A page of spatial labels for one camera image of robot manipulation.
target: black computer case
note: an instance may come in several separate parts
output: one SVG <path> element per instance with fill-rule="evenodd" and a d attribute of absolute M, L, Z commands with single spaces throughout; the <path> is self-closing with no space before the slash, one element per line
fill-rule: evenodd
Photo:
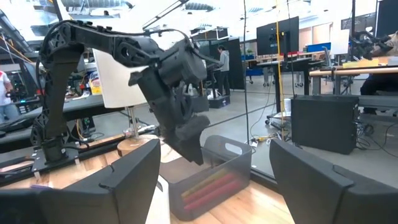
<path fill-rule="evenodd" d="M 357 96 L 296 96 L 292 99 L 292 141 L 340 154 L 356 147 Z"/>

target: person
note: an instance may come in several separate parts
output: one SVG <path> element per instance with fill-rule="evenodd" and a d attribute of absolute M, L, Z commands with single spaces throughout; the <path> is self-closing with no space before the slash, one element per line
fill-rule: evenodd
<path fill-rule="evenodd" d="M 223 87 L 225 88 L 225 95 L 230 95 L 231 92 L 229 90 L 229 81 L 228 81 L 228 74 L 229 74 L 229 52 L 225 49 L 224 46 L 218 46 L 218 52 L 220 53 L 220 64 L 221 70 L 220 74 L 218 75 L 218 92 L 223 95 Z"/>
<path fill-rule="evenodd" d="M 398 31 L 389 35 L 390 40 L 386 45 L 392 47 L 388 52 L 383 52 L 379 46 L 374 46 L 372 56 L 398 56 Z M 375 95 L 377 91 L 398 91 L 398 74 L 370 74 L 361 87 L 361 95 Z M 376 108 L 364 108 L 364 114 L 376 114 Z"/>
<path fill-rule="evenodd" d="M 18 118 L 19 112 L 16 105 L 11 104 L 11 99 L 7 93 L 13 89 L 10 79 L 5 72 L 0 71 L 0 124 L 4 122 L 4 117 L 9 120 Z"/>

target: man in gray shirt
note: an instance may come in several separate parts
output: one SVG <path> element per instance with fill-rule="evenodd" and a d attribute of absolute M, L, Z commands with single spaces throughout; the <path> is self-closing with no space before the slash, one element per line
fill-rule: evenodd
<path fill-rule="evenodd" d="M 225 88 L 225 95 L 230 95 L 229 91 L 229 81 L 228 81 L 228 73 L 229 73 L 229 52 L 225 50 L 225 47 L 220 45 L 218 46 L 218 52 L 220 53 L 220 63 L 221 70 L 218 75 L 218 92 L 223 95 L 223 86 Z"/>

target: clear plastic bin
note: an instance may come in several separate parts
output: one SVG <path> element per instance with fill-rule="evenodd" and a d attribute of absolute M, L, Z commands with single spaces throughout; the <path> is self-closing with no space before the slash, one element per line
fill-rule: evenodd
<path fill-rule="evenodd" d="M 249 185 L 251 146 L 210 136 L 202 148 L 205 163 L 179 158 L 160 163 L 159 174 L 169 183 L 170 211 L 192 221 Z"/>

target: black robotic arm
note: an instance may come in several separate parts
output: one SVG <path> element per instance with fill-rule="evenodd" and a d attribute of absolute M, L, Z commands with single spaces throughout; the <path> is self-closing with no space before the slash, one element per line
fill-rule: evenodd
<path fill-rule="evenodd" d="M 128 85 L 139 85 L 159 122 L 164 141 L 188 161 L 203 163 L 200 134 L 210 121 L 206 116 L 195 115 L 190 97 L 183 94 L 185 84 L 206 78 L 202 57 L 186 35 L 164 51 L 144 34 L 149 33 L 125 34 L 82 21 L 62 21 L 52 27 L 40 50 L 40 61 L 47 71 L 44 102 L 31 135 L 32 143 L 42 148 L 47 162 L 69 156 L 62 138 L 67 132 L 62 116 L 65 89 L 85 47 L 90 47 L 112 55 L 126 67 L 146 66 L 142 72 L 131 73 Z"/>
<path fill-rule="evenodd" d="M 393 47 L 387 44 L 390 40 L 391 37 L 389 36 L 377 38 L 368 31 L 355 32 L 354 37 L 349 37 L 353 47 L 352 54 L 357 58 L 363 57 L 368 60 L 382 56 L 392 50 Z"/>

